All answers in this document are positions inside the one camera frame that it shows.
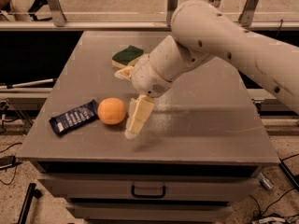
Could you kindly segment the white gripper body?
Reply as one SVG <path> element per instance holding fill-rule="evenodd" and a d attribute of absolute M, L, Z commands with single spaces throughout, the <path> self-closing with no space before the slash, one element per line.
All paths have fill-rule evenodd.
<path fill-rule="evenodd" d="M 131 81 L 135 90 L 151 98 L 159 98 L 171 89 L 172 83 L 164 80 L 156 71 L 148 54 L 135 64 Z"/>

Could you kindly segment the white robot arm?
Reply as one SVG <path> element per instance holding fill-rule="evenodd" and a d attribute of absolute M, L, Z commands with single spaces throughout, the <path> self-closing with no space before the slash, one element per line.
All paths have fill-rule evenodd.
<path fill-rule="evenodd" d="M 230 21 L 215 7 L 189 0 L 171 18 L 172 34 L 152 52 L 115 73 L 139 94 L 129 104 L 125 137 L 139 135 L 153 100 L 171 89 L 182 74 L 219 57 L 299 113 L 299 51 L 296 46 L 259 35 Z"/>

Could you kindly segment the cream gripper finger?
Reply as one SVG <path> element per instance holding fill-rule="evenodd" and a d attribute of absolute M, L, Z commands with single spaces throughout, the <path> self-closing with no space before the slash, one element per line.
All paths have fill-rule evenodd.
<path fill-rule="evenodd" d="M 132 72 L 134 68 L 132 66 L 127 66 L 124 67 L 120 70 L 118 70 L 115 74 L 114 77 L 118 79 L 126 79 L 126 80 L 131 80 L 132 79 Z"/>
<path fill-rule="evenodd" d="M 134 139 L 139 135 L 153 108 L 154 101 L 148 95 L 139 95 L 137 99 L 131 99 L 124 133 L 127 139 Z"/>

